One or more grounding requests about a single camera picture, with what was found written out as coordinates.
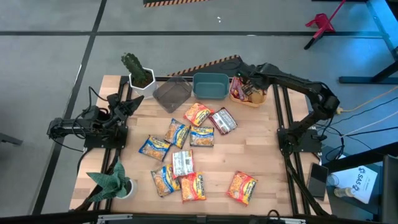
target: gray floor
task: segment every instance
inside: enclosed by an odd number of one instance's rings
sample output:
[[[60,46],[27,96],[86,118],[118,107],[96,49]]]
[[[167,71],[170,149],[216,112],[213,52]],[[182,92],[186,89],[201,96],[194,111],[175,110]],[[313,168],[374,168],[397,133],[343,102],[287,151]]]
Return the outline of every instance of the gray floor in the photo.
[[[0,30],[91,30],[100,2],[0,0]],[[304,24],[316,13],[330,15],[337,4],[310,0],[213,0],[146,9],[140,1],[109,0],[99,30],[310,31],[313,29]],[[371,5],[377,12],[386,9],[383,0],[371,1]],[[389,19],[388,13],[380,18],[390,34],[390,41],[395,44],[395,36],[390,30],[398,25]],[[379,32],[365,3],[347,3],[332,23],[337,31]],[[394,59],[382,38],[324,37],[305,51],[302,48],[309,39],[300,36],[96,37],[73,115],[86,108],[88,86],[98,90],[103,75],[127,75],[120,62],[124,52],[134,52],[143,65],[155,70],[156,75],[234,54],[247,63],[270,62],[282,71],[327,83],[338,95],[344,109],[351,109],[392,88],[390,85],[340,85],[337,82],[337,77],[342,75],[370,77],[391,64]],[[24,140],[21,147],[0,144],[0,217],[30,213],[52,146],[45,135],[47,125],[65,110],[87,41],[86,36],[0,36],[0,132]],[[393,92],[365,106],[364,110],[397,95],[398,91]],[[398,101],[335,127],[346,133],[395,112],[397,107]],[[350,115],[343,114],[335,121]],[[367,130],[397,124],[398,119],[392,117]],[[339,145],[338,137],[328,136],[326,145]],[[358,139],[370,147],[378,147],[396,141],[395,136],[398,136],[396,130],[362,135]],[[70,137],[65,144],[81,148],[82,142]],[[348,153],[365,150],[362,144],[346,140]],[[68,210],[79,157],[79,152],[62,151],[44,213]],[[336,198],[330,200],[335,215],[362,220],[371,218],[370,214]]]

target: red tripod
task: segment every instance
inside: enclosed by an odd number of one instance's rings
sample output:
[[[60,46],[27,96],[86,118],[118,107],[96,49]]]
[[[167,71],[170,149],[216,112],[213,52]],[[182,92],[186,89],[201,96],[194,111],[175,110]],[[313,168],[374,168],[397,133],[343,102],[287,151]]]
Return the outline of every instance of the red tripod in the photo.
[[[317,14],[314,18],[314,20],[310,21],[307,23],[305,26],[310,27],[314,23],[318,26],[319,30],[312,36],[312,39],[310,40],[309,43],[306,44],[304,47],[304,50],[309,49],[318,39],[321,39],[323,36],[323,33],[326,32],[335,32],[335,28],[331,25],[330,21],[334,18],[336,13],[339,11],[339,9],[342,7],[342,5],[346,2],[346,0],[342,0],[342,2],[337,6],[337,9],[334,11],[334,13],[331,15],[331,17],[328,19],[328,16],[325,13]]]

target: potted plant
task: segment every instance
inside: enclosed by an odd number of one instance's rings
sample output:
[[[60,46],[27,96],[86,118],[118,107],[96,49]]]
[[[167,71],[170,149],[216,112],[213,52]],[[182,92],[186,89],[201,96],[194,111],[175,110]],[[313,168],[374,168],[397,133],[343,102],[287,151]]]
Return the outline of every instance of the potted plant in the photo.
[[[136,192],[137,184],[135,181],[124,176],[124,167],[118,160],[113,169],[112,175],[88,172],[87,175],[91,177],[100,187],[102,191],[93,195],[89,202],[100,202],[109,198],[125,199]]]
[[[144,98],[152,97],[153,92],[157,88],[154,71],[142,67],[138,58],[131,53],[124,53],[122,62],[130,72],[129,78],[131,88],[138,94],[143,95]]]

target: smartphone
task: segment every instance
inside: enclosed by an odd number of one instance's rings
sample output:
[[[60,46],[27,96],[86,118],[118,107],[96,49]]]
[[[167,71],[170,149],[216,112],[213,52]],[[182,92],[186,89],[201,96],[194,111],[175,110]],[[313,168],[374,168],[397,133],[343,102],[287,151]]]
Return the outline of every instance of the smartphone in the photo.
[[[311,165],[310,179],[307,188],[311,195],[321,201],[325,199],[326,180],[328,178],[328,168],[313,163]]]

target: wooden table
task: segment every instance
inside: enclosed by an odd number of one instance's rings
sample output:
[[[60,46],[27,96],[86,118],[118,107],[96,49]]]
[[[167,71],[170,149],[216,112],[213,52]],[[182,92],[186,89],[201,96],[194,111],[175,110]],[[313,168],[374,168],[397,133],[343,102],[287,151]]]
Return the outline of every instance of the wooden table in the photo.
[[[99,94],[105,97],[116,93],[119,81],[120,76],[105,75]],[[283,102],[281,90],[280,96],[281,102]],[[308,114],[304,95],[289,90],[289,97],[294,120],[304,118]],[[138,150],[148,135],[152,134],[162,138],[167,132],[172,118],[184,124],[190,124],[188,120],[183,119],[183,115],[194,102],[203,103],[213,110],[219,110],[222,106],[226,107],[235,118],[238,127],[224,136],[215,131],[214,147],[190,147],[189,141],[185,142],[183,150],[193,149],[195,170],[203,172],[207,199],[183,204],[180,191],[160,198],[150,174],[151,170],[170,164],[171,153],[178,152],[180,149],[172,146],[164,162],[140,154]],[[105,107],[107,102],[99,100],[97,105]],[[112,212],[267,215],[269,210],[276,209],[281,215],[292,214],[284,160],[279,152],[276,136],[278,121],[272,88],[269,88],[266,103],[259,108],[244,106],[232,102],[229,98],[223,101],[198,101],[191,97],[174,113],[168,114],[154,99],[144,100],[134,115],[128,119],[127,124],[129,134],[127,145],[121,153],[121,162],[126,170],[126,176],[137,180],[138,193],[135,197],[124,200],[114,198]],[[212,123],[207,119],[202,126],[212,126]],[[307,181],[311,163],[318,162],[318,160],[311,153],[301,153],[300,155],[303,173]],[[79,206],[95,187],[94,181],[86,175],[86,172],[100,172],[103,156],[104,149],[93,149],[82,160],[70,208]],[[237,170],[258,179],[256,189],[247,207],[226,196],[234,172]],[[303,213],[300,191],[297,186],[295,188],[298,208],[300,213]],[[319,202],[323,209],[331,213],[327,195],[324,202]]]

